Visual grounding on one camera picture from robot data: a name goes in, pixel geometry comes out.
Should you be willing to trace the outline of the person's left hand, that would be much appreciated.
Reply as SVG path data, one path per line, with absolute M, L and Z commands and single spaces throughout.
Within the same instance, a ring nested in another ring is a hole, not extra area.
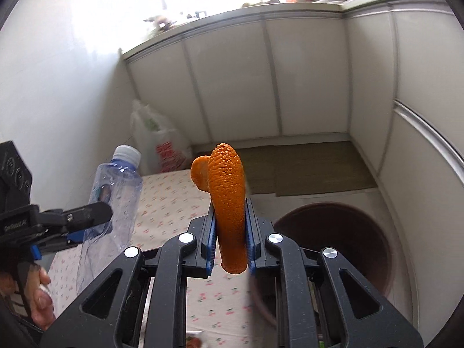
M 47 330 L 56 320 L 52 298 L 41 288 L 41 285 L 45 287 L 50 283 L 51 279 L 44 268 L 37 264 L 29 266 L 24 295 L 28 301 L 34 324 L 42 330 Z M 15 290 L 16 283 L 12 275 L 1 270 L 1 296 L 11 296 Z M 14 323 L 11 324 L 7 321 L 7 317 L 1 316 L 1 340 L 13 331 L 10 325 Z

